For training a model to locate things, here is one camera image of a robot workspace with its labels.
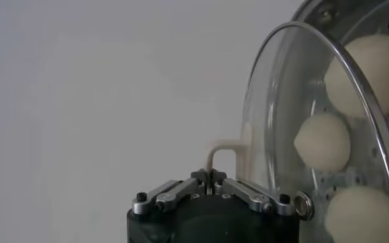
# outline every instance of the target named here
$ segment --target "white plastic hook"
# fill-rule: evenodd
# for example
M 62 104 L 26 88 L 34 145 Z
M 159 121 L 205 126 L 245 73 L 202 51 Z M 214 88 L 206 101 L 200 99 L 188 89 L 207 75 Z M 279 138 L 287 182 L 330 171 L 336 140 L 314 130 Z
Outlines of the white plastic hook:
M 239 139 L 220 139 L 212 144 L 212 148 L 207 155 L 206 172 L 213 169 L 213 157 L 217 151 L 232 150 L 236 155 L 236 179 L 249 180 L 251 177 L 251 147 L 252 129 L 250 124 L 245 124 Z

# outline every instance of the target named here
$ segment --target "screw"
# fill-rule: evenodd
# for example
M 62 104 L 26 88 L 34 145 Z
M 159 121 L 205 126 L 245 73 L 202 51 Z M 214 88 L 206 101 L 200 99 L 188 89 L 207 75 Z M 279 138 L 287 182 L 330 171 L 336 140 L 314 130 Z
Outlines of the screw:
M 159 199 L 159 200 L 166 200 L 166 199 L 168 199 L 168 194 L 160 194 L 158 197 L 157 197 L 157 199 Z
M 262 210 L 263 210 L 263 212 L 265 214 L 272 213 L 272 209 L 273 209 L 273 207 L 272 207 L 272 204 L 270 202 L 266 202 L 266 203 L 263 204 L 263 209 Z
M 137 202 L 142 203 L 147 200 L 147 194 L 145 192 L 137 193 L 136 197 Z
M 291 202 L 291 197 L 287 194 L 279 195 L 279 201 L 283 204 L 289 204 Z

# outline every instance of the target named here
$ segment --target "dough ball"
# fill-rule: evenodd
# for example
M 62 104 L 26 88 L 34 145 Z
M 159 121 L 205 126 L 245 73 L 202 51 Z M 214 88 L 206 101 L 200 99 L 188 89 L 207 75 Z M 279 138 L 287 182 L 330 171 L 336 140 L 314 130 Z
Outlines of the dough ball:
M 389 243 L 389 198 L 365 186 L 343 190 L 329 204 L 325 228 L 335 243 Z
M 384 114 L 389 114 L 389 36 L 374 35 L 357 38 L 346 45 L 373 89 Z M 366 116 L 347 73 L 335 57 L 325 77 L 326 92 L 341 113 L 354 118 Z
M 301 125 L 294 146 L 305 164 L 323 172 L 341 170 L 350 157 L 348 130 L 329 113 L 308 118 Z

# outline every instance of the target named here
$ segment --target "white wall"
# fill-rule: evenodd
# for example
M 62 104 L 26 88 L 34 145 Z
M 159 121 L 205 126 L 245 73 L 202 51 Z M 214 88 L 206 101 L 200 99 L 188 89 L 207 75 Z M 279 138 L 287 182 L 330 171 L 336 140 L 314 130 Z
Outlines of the white wall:
M 253 58 L 300 1 L 0 0 L 0 243 L 125 242 L 137 191 L 238 137 Z

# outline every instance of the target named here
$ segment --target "glass dome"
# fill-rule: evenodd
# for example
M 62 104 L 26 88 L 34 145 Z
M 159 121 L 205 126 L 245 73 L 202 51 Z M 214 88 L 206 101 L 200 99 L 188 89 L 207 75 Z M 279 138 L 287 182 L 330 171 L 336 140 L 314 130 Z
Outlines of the glass dome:
M 330 79 L 343 77 L 351 91 L 331 88 Z M 334 101 L 351 94 L 363 117 L 346 115 Z M 237 168 L 237 178 L 308 195 L 314 217 L 301 225 L 303 242 L 346 242 L 328 219 L 344 192 L 365 188 L 389 201 L 389 116 L 349 52 L 311 25 L 288 22 L 267 37 L 250 75 L 243 127 L 251 136 L 249 165 Z

